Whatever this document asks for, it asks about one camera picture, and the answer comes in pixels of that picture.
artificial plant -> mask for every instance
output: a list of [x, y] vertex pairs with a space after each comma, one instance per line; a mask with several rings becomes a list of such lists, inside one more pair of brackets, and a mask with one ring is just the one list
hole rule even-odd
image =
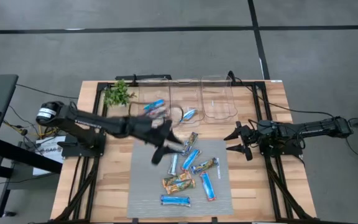
[[119, 80], [108, 88], [104, 95], [104, 104], [108, 106], [112, 105], [127, 105], [129, 99], [135, 96], [135, 93], [128, 94], [128, 85], [124, 80]]

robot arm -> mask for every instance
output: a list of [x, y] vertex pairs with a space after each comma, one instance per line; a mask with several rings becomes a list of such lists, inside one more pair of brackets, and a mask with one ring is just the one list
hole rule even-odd
[[152, 127], [153, 120], [147, 116], [122, 116], [105, 118], [92, 113], [78, 110], [60, 101], [44, 103], [39, 110], [36, 121], [42, 126], [57, 127], [77, 137], [78, 142], [92, 148], [95, 143], [93, 129], [83, 129], [77, 124], [98, 128], [116, 138], [133, 136], [151, 143], [157, 150], [152, 162], [158, 164], [164, 154], [178, 152], [164, 146], [166, 140], [183, 144], [171, 130], [172, 121], [166, 120], [156, 128]]
[[237, 128], [232, 134], [224, 138], [225, 141], [241, 137], [243, 145], [232, 146], [227, 150], [242, 152], [247, 160], [252, 159], [249, 146], [251, 144], [265, 144], [274, 154], [292, 154], [299, 156], [302, 149], [299, 139], [315, 136], [331, 136], [334, 138], [346, 138], [353, 134], [346, 119], [341, 117], [328, 118], [310, 123], [291, 124], [262, 120], [257, 123], [257, 129], [241, 126], [238, 121]]

blue wrapper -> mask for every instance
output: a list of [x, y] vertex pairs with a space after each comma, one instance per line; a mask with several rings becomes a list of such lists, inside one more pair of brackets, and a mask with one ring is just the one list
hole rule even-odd
[[181, 205], [190, 207], [190, 198], [161, 195], [161, 205]]
[[178, 154], [172, 154], [171, 166], [169, 167], [168, 174], [176, 175], [177, 174], [177, 163], [178, 163]]
[[164, 100], [157, 100], [149, 105], [144, 106], [144, 110], [154, 110], [164, 104]]
[[209, 179], [209, 175], [207, 172], [202, 172], [200, 174], [201, 180], [203, 181], [203, 187], [206, 193], [206, 198], [208, 201], [215, 200], [215, 192], [212, 188], [211, 180]]
[[183, 119], [181, 119], [180, 122], [190, 120], [194, 116], [194, 114], [196, 114], [196, 112], [197, 112], [197, 109], [192, 109], [192, 110], [187, 111], [185, 113], [185, 115], [183, 115]]
[[193, 152], [190, 153], [190, 155], [186, 158], [185, 162], [181, 166], [182, 170], [188, 170], [191, 166], [191, 164], [194, 162], [194, 160], [198, 157], [198, 155], [201, 154], [201, 151], [198, 149], [195, 149]]

gray mat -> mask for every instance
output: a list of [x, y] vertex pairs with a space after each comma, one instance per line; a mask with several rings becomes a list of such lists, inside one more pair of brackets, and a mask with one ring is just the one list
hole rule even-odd
[[[192, 175], [196, 180], [196, 187], [177, 192], [174, 196], [189, 196], [191, 208], [160, 204], [162, 194], [167, 191], [162, 186], [162, 179], [167, 174], [171, 163], [171, 155], [164, 156], [158, 166], [150, 160], [154, 148], [136, 142], [131, 162], [131, 186], [128, 199], [128, 218], [162, 218], [162, 217], [195, 217], [204, 215], [232, 215], [234, 213], [227, 167], [226, 143], [221, 140], [197, 140], [195, 148], [201, 154], [192, 165], [198, 165], [212, 157], [219, 158], [221, 178], [218, 178], [217, 167], [207, 170], [211, 179], [216, 200], [209, 202], [198, 174]], [[177, 174], [181, 174], [181, 165], [186, 157], [178, 156]]]

plastic container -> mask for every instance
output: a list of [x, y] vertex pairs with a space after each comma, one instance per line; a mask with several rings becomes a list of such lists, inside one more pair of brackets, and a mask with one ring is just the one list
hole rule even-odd
[[[171, 117], [171, 91], [170, 82], [166, 78], [149, 78], [137, 81], [139, 84], [139, 105], [138, 114], [144, 114], [144, 106], [153, 103], [157, 100], [164, 100], [164, 107], [166, 109], [165, 117]], [[162, 119], [156, 119], [157, 124], [162, 122]]]
[[[199, 79], [170, 80], [171, 117], [173, 125], [198, 126], [204, 119], [203, 102], [201, 100], [201, 82]], [[183, 114], [196, 109], [197, 112], [187, 121], [181, 120]]]
[[227, 75], [201, 77], [201, 99], [207, 123], [229, 122], [237, 115], [231, 79]]

